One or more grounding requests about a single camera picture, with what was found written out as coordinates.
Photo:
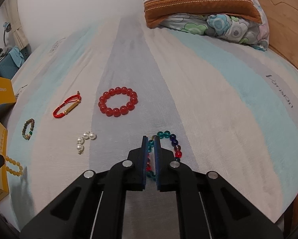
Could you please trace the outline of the teal suitcase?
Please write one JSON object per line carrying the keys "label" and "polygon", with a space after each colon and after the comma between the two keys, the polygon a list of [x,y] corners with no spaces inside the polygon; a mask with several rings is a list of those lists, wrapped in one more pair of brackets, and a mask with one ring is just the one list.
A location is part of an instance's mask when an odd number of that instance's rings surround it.
{"label": "teal suitcase", "polygon": [[12,79],[31,54],[30,46],[0,48],[0,77]]}

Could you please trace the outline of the striped bed sheet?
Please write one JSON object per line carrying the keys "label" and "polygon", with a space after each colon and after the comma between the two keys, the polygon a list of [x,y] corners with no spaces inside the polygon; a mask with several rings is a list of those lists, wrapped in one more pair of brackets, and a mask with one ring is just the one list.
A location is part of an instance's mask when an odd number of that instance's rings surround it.
{"label": "striped bed sheet", "polygon": [[159,131],[271,221],[298,194],[298,70],[271,50],[122,17],[44,42],[12,84],[7,154],[25,170],[8,176],[0,212],[18,229]]}

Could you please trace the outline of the blue desk lamp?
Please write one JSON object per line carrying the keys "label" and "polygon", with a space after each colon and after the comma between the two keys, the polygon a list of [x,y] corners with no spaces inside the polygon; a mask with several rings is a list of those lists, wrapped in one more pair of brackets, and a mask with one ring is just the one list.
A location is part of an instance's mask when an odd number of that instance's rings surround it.
{"label": "blue desk lamp", "polygon": [[12,30],[12,26],[10,22],[4,22],[4,37],[3,37],[3,41],[4,41],[4,46],[7,46],[6,44],[6,33],[10,32]]}

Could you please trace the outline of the beige curtain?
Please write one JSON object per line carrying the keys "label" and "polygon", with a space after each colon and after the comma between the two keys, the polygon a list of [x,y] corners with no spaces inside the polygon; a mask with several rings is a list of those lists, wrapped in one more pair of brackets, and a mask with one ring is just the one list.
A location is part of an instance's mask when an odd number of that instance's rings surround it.
{"label": "beige curtain", "polygon": [[22,29],[22,24],[18,11],[18,0],[5,0],[2,5],[4,16],[11,24],[11,32],[16,46],[22,50],[28,46],[29,41]]}

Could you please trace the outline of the floral quilt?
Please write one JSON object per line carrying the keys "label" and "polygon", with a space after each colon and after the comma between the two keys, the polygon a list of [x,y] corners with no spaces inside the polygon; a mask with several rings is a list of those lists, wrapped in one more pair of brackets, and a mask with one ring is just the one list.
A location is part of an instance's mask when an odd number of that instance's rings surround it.
{"label": "floral quilt", "polygon": [[161,26],[194,35],[206,35],[228,42],[246,44],[265,51],[269,46],[270,30],[264,10],[258,0],[251,0],[261,16],[261,23],[227,14],[175,14],[160,23]]}

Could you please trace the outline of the wooden headboard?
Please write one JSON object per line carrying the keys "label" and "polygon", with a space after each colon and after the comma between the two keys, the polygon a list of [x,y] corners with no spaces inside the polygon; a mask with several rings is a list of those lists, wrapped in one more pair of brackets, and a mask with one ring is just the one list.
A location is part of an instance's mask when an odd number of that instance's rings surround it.
{"label": "wooden headboard", "polygon": [[258,0],[270,27],[270,49],[298,69],[298,0]]}

